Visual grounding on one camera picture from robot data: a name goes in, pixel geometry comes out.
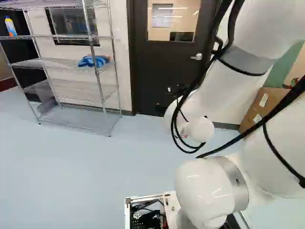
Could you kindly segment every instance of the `door handle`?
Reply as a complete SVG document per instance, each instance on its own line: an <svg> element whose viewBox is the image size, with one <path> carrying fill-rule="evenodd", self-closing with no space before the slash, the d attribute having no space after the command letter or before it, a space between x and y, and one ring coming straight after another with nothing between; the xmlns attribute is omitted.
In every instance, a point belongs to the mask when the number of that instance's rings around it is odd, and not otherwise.
<svg viewBox="0 0 305 229"><path fill-rule="evenodd" d="M191 56L191 59L196 61L202 60L202 53L197 53L195 56Z"/></svg>

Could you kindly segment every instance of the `cardboard box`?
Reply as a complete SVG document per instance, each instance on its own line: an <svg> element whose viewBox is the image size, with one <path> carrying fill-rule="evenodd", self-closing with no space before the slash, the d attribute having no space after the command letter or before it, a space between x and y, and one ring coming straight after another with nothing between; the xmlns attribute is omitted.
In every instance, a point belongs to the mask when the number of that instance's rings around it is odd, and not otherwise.
<svg viewBox="0 0 305 229"><path fill-rule="evenodd" d="M239 127L239 132L243 133L269 114L289 91L290 89L285 88L262 87L247 114L244 116Z"/></svg>

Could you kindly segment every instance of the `ceiling light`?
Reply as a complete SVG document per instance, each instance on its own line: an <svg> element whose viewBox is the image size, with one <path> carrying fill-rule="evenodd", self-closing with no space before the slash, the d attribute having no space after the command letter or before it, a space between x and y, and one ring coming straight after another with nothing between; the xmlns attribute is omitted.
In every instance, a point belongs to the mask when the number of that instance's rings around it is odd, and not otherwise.
<svg viewBox="0 0 305 229"><path fill-rule="evenodd" d="M164 16L165 18L181 18L182 16Z"/></svg>
<svg viewBox="0 0 305 229"><path fill-rule="evenodd" d="M187 7L159 7L158 10L185 10Z"/></svg>

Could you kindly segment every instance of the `blue cloth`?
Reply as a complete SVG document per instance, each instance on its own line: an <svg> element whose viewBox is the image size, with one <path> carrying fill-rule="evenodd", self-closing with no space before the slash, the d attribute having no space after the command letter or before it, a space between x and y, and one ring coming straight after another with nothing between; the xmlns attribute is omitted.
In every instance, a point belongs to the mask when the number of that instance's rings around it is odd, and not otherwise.
<svg viewBox="0 0 305 229"><path fill-rule="evenodd" d="M96 61L96 65L98 68L104 66L106 63L109 63L110 59L107 56L95 56L95 61ZM81 61L78 62L78 66L79 67L85 67L85 66L89 66L89 67L93 67L94 63L93 63L93 58L92 56L84 56Z"/></svg>

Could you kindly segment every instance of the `shelf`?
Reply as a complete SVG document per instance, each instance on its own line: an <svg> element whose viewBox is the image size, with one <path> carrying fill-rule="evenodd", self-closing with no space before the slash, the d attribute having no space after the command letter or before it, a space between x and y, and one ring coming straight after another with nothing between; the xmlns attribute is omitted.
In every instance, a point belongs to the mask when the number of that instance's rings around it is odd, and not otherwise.
<svg viewBox="0 0 305 229"><path fill-rule="evenodd" d="M86 0L86 8L109 7L101 0ZM82 8L81 0L8 0L0 2L0 10L40 10L50 7Z"/></svg>
<svg viewBox="0 0 305 229"><path fill-rule="evenodd" d="M59 99L68 98L91 102L100 102L102 99L97 82L90 83L83 81L51 79L51 83L54 88L54 92ZM102 84L104 102L111 95L113 95L116 90L117 88L115 85ZM44 96L53 96L53 92L50 89L49 82L47 80L24 88L24 92Z"/></svg>
<svg viewBox="0 0 305 229"><path fill-rule="evenodd" d="M102 97L98 84L83 82L51 79L54 91L57 97L87 100L92 102L100 102ZM103 100L104 102L116 92L116 86L102 84Z"/></svg>
<svg viewBox="0 0 305 229"><path fill-rule="evenodd" d="M120 117L120 114L107 112L107 119L105 119L102 109L79 109L63 104L62 109L56 106L42 115L39 120L43 124L59 125L76 130L81 129L85 132L109 136Z"/></svg>
<svg viewBox="0 0 305 229"><path fill-rule="evenodd" d="M57 58L36 58L32 60L26 60L21 62L12 63L11 67L15 68L25 68L25 69L55 69L62 72L77 72L77 73L95 73L92 67L78 67L78 60L69 59L57 59ZM107 71L113 62L105 64L103 67L99 68L99 73Z"/></svg>
<svg viewBox="0 0 305 229"><path fill-rule="evenodd" d="M110 40L111 36L91 36L93 39ZM0 36L0 40L31 40L33 38L58 39L65 41L87 41L87 35L18 35L18 36Z"/></svg>

